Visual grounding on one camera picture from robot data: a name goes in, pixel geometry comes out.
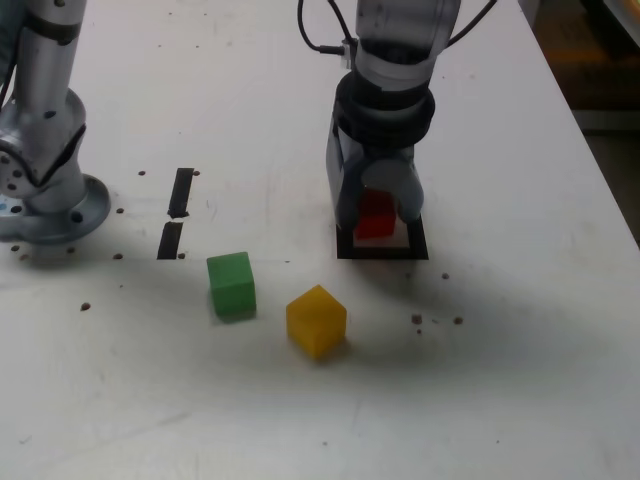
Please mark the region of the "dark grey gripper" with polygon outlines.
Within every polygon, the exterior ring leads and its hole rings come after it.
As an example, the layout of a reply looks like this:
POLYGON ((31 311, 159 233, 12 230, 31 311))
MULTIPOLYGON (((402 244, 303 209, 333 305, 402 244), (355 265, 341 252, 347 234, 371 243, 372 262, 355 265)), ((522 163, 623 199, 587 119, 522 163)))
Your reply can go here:
POLYGON ((336 224, 342 230, 355 229, 363 184, 368 189, 389 193, 404 223, 416 221, 424 204, 424 191, 415 169, 414 155, 413 146, 396 149, 360 143, 332 119, 326 171, 336 224))

